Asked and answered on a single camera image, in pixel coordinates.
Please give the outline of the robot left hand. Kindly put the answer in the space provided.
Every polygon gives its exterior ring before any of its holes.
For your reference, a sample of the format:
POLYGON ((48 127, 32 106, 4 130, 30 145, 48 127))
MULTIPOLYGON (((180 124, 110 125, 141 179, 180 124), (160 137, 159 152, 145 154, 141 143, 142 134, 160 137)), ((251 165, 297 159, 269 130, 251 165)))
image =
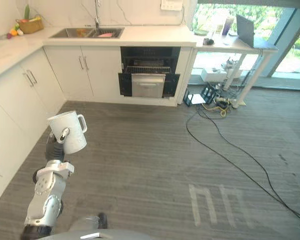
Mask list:
POLYGON ((45 159, 47 162, 54 160, 64 162, 64 143, 69 133, 70 129, 68 127, 62 130, 60 137, 56 137, 52 131, 49 133, 45 151, 45 159))

